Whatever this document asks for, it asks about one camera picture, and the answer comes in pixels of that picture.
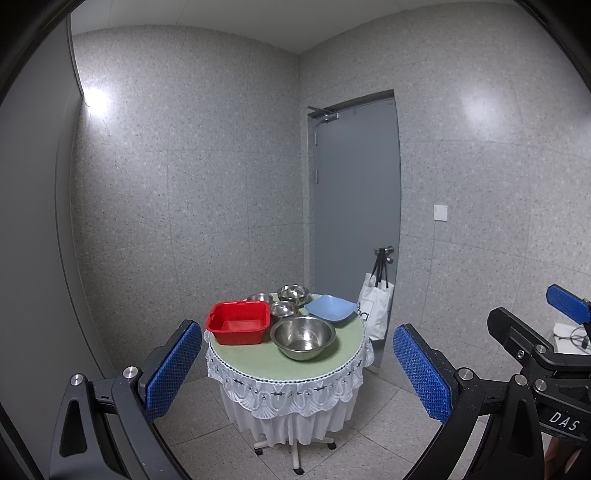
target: floor tile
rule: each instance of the floor tile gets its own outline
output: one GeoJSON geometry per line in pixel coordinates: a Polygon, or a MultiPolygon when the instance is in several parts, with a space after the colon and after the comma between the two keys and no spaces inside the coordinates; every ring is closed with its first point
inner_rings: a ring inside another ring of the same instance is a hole
{"type": "Polygon", "coordinates": [[[472,459],[474,458],[478,445],[480,444],[480,439],[482,438],[485,428],[486,423],[482,421],[477,421],[474,425],[472,435],[470,435],[470,439],[468,440],[464,451],[460,455],[460,459],[457,461],[456,467],[453,469],[453,472],[450,475],[451,480],[461,480],[464,478],[464,475],[466,475],[466,471],[472,463],[472,459]]]}
{"type": "Polygon", "coordinates": [[[392,347],[394,331],[403,323],[407,322],[390,318],[390,326],[388,327],[388,335],[384,345],[384,355],[382,357],[382,363],[379,366],[378,376],[385,381],[390,382],[392,385],[396,385],[408,392],[414,393],[413,385],[398,362],[396,355],[394,355],[394,348],[392,347]]]}
{"type": "Polygon", "coordinates": [[[168,413],[156,421],[168,446],[206,435],[230,424],[205,379],[185,383],[168,413]]]}
{"type": "MultiPolygon", "coordinates": [[[[310,472],[314,467],[338,452],[355,434],[357,432],[347,425],[344,425],[343,429],[338,432],[326,432],[327,437],[334,438],[337,447],[336,450],[330,450],[324,443],[298,445],[300,464],[304,472],[310,472]]],[[[254,439],[250,430],[241,433],[241,435],[249,445],[253,444],[254,439]]],[[[288,443],[285,445],[279,443],[273,448],[263,449],[263,455],[260,456],[260,459],[280,479],[293,480],[295,474],[293,464],[291,463],[291,447],[288,443]]]]}
{"type": "Polygon", "coordinates": [[[490,367],[484,376],[487,380],[507,382],[513,375],[521,372],[521,364],[504,348],[499,349],[498,353],[487,353],[485,358],[490,363],[490,367]]]}
{"type": "Polygon", "coordinates": [[[228,480],[249,478],[277,480],[240,437],[234,425],[175,445],[171,449],[192,478],[228,480]]]}
{"type": "Polygon", "coordinates": [[[402,480],[412,463],[358,433],[306,477],[318,480],[402,480]]]}
{"type": "Polygon", "coordinates": [[[222,410],[225,413],[226,410],[223,406],[222,392],[220,392],[220,382],[218,382],[214,378],[209,378],[207,376],[204,378],[204,380],[205,380],[207,387],[209,388],[209,391],[212,393],[213,398],[216,399],[217,404],[220,405],[220,407],[222,408],[222,410]]]}
{"type": "Polygon", "coordinates": [[[429,418],[416,395],[399,390],[361,433],[390,452],[416,462],[440,426],[441,422],[429,418]]]}
{"type": "Polygon", "coordinates": [[[390,401],[398,387],[382,380],[367,369],[363,370],[363,384],[359,387],[353,415],[347,425],[360,431],[390,401]]]}

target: blue gripper pad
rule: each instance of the blue gripper pad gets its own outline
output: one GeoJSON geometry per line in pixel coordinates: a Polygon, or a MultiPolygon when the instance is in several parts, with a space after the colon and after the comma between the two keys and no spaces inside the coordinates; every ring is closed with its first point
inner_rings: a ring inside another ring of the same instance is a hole
{"type": "Polygon", "coordinates": [[[579,325],[591,322],[591,313],[589,313],[587,303],[556,284],[549,286],[546,290],[546,300],[549,305],[579,325]]]}
{"type": "Polygon", "coordinates": [[[201,350],[202,334],[192,323],[146,387],[145,412],[150,422],[166,415],[201,350]]]}
{"type": "Polygon", "coordinates": [[[450,387],[427,359],[405,325],[394,331],[394,354],[432,419],[445,423],[452,413],[450,387]]]}

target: light switch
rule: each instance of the light switch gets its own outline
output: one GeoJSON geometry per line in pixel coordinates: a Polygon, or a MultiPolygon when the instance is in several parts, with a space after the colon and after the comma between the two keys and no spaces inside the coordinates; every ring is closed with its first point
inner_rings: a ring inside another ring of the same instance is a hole
{"type": "Polygon", "coordinates": [[[433,220],[447,222],[447,205],[435,205],[433,220]]]}

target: white lace tablecloth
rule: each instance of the white lace tablecloth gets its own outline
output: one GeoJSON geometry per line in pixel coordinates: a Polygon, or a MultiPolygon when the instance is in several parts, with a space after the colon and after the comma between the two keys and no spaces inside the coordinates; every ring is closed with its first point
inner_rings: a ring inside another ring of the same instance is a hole
{"type": "Polygon", "coordinates": [[[363,329],[357,350],[323,375],[291,380],[260,378],[242,372],[240,365],[228,364],[216,352],[209,335],[204,334],[209,343],[207,374],[220,383],[230,420],[237,422],[241,431],[251,429],[255,438],[264,433],[269,445],[286,440],[307,445],[327,431],[342,429],[343,422],[351,417],[357,390],[363,383],[363,367],[374,361],[374,351],[363,329]]]}

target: red plastic basin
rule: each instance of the red plastic basin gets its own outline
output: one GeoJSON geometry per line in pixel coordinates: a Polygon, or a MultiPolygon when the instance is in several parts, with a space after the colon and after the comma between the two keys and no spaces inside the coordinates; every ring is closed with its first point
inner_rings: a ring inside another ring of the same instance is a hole
{"type": "Polygon", "coordinates": [[[271,309],[265,301],[224,301],[213,306],[205,328],[220,345],[261,343],[271,324],[271,309]]]}

